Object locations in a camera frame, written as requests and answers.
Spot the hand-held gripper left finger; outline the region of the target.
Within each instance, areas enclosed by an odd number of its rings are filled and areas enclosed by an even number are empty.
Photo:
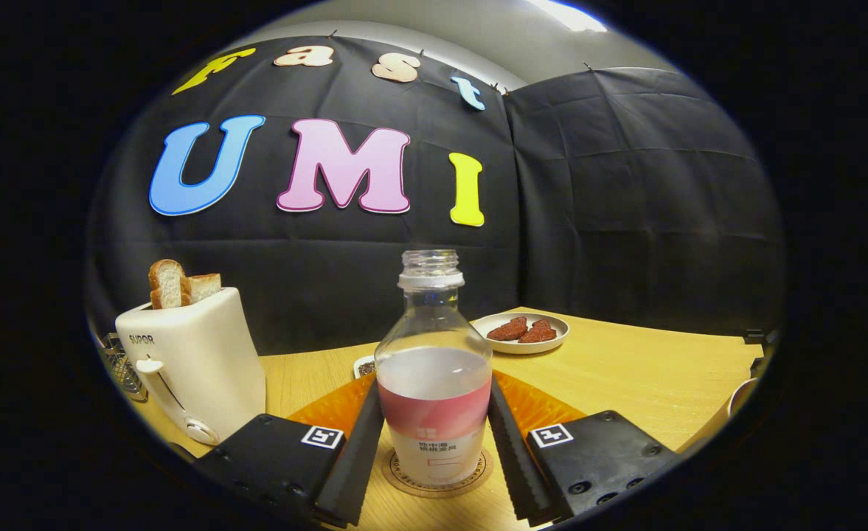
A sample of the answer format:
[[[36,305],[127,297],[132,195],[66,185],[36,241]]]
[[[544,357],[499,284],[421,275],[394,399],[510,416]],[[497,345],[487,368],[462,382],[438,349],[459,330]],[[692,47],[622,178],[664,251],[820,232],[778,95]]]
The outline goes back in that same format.
[[[262,510],[344,528],[359,522],[382,426],[369,373],[286,419],[259,414],[193,465]]]

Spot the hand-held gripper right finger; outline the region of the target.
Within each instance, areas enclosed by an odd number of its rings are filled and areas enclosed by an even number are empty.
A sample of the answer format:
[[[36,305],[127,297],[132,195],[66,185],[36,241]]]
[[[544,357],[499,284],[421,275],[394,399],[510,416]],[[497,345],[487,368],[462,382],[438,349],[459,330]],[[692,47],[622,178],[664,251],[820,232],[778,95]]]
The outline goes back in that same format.
[[[584,414],[501,371],[488,419],[515,517],[531,525],[599,514],[678,459],[614,410]]]

